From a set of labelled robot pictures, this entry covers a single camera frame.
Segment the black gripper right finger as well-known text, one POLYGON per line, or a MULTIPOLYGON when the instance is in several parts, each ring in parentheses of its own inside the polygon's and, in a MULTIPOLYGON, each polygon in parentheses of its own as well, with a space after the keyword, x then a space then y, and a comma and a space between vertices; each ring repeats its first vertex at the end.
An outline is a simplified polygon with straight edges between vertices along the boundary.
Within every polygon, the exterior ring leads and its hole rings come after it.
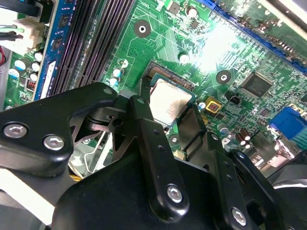
POLYGON ((285 230, 284 202, 273 186, 242 152, 226 153, 221 140, 206 129, 197 107, 191 107, 178 122, 186 161, 206 168, 217 205, 214 216, 218 227, 227 230, 253 230, 255 221, 248 213, 250 201, 260 205, 268 230, 285 230))

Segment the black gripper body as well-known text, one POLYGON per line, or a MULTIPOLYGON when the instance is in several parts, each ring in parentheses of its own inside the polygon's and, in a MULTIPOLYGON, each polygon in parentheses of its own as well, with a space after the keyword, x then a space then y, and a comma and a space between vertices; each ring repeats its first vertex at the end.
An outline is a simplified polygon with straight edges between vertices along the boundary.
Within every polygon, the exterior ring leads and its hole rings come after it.
POLYGON ((190 207, 176 223, 151 210, 141 159, 132 154, 71 186, 58 201, 54 230, 214 230, 209 173, 177 160, 190 207))

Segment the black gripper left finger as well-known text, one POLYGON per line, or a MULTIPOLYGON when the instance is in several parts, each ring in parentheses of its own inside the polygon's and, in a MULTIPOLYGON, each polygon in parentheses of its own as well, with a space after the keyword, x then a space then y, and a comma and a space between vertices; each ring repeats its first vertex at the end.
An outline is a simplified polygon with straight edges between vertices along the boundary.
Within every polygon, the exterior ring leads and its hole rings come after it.
MULTIPOLYGON (((24 208, 51 221, 53 205, 15 176, 17 170, 53 177, 65 171, 84 118, 98 108, 111 107, 116 92, 94 83, 0 114, 0 188, 24 208)), ((153 213, 166 222, 180 220, 189 199, 160 124, 139 96, 128 101, 130 137, 137 139, 153 213)))

